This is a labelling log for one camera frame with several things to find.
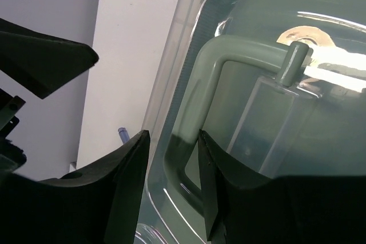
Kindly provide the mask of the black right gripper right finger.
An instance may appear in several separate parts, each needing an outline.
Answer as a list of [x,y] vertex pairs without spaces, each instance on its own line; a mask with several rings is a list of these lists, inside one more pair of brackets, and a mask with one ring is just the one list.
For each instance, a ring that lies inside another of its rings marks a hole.
[[198,134],[206,237],[211,243],[364,243],[364,176],[270,179]]

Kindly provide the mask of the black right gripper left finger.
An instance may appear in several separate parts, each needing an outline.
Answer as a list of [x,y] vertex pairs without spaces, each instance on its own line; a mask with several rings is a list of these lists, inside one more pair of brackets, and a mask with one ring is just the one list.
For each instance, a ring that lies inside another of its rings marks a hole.
[[133,243],[149,158],[140,131],[61,178],[1,170],[2,243]]

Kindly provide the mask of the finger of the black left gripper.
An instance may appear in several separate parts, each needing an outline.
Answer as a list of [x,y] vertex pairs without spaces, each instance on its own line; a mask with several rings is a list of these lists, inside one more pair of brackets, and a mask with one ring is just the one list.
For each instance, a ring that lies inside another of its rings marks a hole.
[[84,43],[38,33],[1,19],[1,71],[40,99],[99,60]]

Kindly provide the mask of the green plastic toolbox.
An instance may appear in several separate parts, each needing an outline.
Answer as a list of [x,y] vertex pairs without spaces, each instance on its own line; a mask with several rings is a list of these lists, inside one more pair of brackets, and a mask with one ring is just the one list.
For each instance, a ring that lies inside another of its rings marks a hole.
[[365,177],[365,0],[178,0],[135,243],[206,237],[198,134],[270,179]]

